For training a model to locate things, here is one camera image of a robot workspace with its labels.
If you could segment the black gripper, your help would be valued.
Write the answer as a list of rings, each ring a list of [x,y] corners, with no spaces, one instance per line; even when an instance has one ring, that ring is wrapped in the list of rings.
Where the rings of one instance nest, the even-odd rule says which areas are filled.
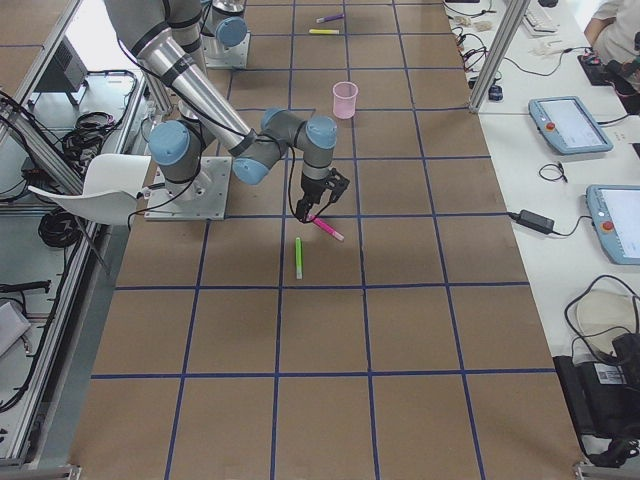
[[[311,222],[311,209],[319,204],[324,192],[330,188],[331,171],[329,168],[304,167],[301,187],[303,197],[297,202],[295,217],[300,222]]]

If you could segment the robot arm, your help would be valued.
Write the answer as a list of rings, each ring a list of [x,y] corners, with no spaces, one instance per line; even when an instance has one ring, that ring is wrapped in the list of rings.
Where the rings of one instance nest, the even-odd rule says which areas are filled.
[[[235,0],[202,1],[201,34],[216,46],[238,46],[246,37],[248,27],[244,19],[244,3]]]
[[[216,175],[201,155],[218,141],[231,156],[235,176],[256,185],[287,153],[302,153],[302,198],[291,207],[302,223],[314,205],[336,202],[349,181],[332,167],[337,125],[326,116],[304,120],[282,109],[267,110],[255,131],[210,82],[200,28],[198,1],[108,1],[109,20],[121,46],[141,69],[175,93],[192,120],[171,120],[149,136],[152,159],[164,176],[167,206],[184,219],[213,218],[219,194]]]

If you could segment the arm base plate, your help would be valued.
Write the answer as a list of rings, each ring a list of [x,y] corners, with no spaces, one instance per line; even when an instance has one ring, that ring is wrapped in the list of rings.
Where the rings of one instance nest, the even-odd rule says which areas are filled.
[[[251,32],[236,46],[226,47],[213,36],[202,35],[205,64],[209,69],[243,70],[247,67]]]
[[[223,220],[231,173],[230,157],[201,158],[200,172],[178,198],[188,183],[167,181],[165,168],[158,166],[154,183],[164,186],[151,191],[144,217],[149,221]]]

